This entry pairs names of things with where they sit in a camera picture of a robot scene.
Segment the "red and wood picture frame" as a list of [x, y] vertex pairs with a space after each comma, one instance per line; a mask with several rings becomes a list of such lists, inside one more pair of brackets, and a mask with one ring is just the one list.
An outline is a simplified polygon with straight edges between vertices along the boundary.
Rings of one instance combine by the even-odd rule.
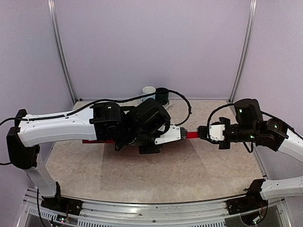
[[[196, 131], [190, 131], [187, 133], [187, 139], [198, 139], [198, 133]], [[82, 140], [83, 144], [106, 144], [106, 143], [114, 143], [113, 140]]]

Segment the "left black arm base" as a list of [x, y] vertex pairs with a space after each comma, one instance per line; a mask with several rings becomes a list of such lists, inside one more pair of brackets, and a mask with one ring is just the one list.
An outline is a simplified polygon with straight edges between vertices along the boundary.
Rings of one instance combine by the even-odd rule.
[[65, 213], [66, 215], [79, 216], [83, 201], [61, 196], [61, 187], [55, 182], [55, 195], [53, 197], [42, 196], [41, 205], [44, 208]]

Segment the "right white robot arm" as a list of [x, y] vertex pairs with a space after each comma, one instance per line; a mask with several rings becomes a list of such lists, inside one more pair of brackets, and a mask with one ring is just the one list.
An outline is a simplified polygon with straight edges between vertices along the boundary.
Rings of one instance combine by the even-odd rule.
[[[256, 99], [242, 99], [233, 104], [236, 124], [221, 117], [219, 122], [208, 124], [208, 138], [219, 144], [220, 149], [229, 149], [230, 143], [251, 142], [290, 157], [303, 160], [303, 137], [287, 123], [261, 111]], [[252, 210], [260, 201], [273, 198], [302, 196], [303, 178], [301, 176], [282, 180], [254, 180], [242, 199], [242, 206]]]

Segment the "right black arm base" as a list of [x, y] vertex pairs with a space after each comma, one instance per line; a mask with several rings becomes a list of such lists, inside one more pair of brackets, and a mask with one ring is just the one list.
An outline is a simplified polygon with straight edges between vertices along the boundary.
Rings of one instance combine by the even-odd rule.
[[227, 200], [226, 204], [229, 215], [259, 209], [261, 206], [266, 207], [268, 201], [263, 199], [260, 194], [261, 186], [264, 182], [265, 179], [256, 179], [250, 184], [244, 197]]

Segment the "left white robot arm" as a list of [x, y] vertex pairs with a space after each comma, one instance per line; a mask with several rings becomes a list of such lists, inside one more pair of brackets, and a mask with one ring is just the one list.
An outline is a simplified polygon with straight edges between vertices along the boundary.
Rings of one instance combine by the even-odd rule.
[[9, 159], [12, 165], [26, 172], [54, 209], [62, 210], [66, 199], [38, 156], [40, 144], [88, 140], [112, 141], [117, 151], [124, 146], [146, 147], [168, 132], [170, 119], [165, 108], [152, 98], [138, 106], [101, 102], [41, 116], [21, 109], [6, 136]]

